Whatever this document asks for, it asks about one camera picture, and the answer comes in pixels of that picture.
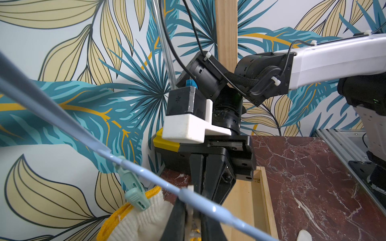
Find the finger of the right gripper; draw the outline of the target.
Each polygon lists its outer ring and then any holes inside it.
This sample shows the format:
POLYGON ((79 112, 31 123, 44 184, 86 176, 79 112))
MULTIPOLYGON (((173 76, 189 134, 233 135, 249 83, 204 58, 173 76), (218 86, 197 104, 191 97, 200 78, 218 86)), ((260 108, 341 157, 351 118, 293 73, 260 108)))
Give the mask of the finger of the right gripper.
POLYGON ((204 174, 204 197, 222 205, 236 183, 227 155, 210 154, 204 174))
POLYGON ((203 191, 205 157, 202 154, 191 154, 190 171, 194 192, 201 194, 203 191))

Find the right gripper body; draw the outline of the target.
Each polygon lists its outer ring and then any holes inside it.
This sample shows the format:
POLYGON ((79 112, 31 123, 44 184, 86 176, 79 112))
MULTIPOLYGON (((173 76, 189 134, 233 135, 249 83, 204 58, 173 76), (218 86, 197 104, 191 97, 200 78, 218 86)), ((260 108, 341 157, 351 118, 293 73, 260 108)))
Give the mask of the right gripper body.
POLYGON ((207 136, 202 144, 179 144, 155 137, 166 168, 192 178, 194 191, 223 204, 237 180, 251 181, 256 170, 252 138, 207 136))

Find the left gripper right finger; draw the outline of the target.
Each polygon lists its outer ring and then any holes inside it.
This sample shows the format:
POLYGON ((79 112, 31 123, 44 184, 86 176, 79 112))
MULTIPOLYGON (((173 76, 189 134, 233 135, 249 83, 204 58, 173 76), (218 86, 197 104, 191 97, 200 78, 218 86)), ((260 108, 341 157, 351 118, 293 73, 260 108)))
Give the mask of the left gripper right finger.
POLYGON ((220 223, 200 213, 202 241, 228 241, 220 223))

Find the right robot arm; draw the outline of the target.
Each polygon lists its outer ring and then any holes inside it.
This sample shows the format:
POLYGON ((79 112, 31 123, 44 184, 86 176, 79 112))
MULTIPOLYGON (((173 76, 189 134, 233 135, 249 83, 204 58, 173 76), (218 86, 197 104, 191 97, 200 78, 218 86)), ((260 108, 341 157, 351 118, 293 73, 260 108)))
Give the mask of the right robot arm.
POLYGON ((242 58, 229 72, 201 51, 169 93, 164 126, 153 144, 169 169, 192 176, 195 192, 222 204, 236 180, 251 181, 256 170, 252 140, 240 133, 242 100, 260 106, 270 97, 338 79, 338 93, 360 116, 374 163, 365 179, 386 191, 385 34, 347 39, 242 58))

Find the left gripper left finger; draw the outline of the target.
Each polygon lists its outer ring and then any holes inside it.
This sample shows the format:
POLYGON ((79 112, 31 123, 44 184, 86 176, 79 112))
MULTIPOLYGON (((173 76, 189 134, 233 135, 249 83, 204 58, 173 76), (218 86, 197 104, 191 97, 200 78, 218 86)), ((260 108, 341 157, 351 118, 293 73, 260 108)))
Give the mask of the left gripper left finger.
POLYGON ((183 241, 185 239, 186 205, 176 200, 160 241, 183 241))

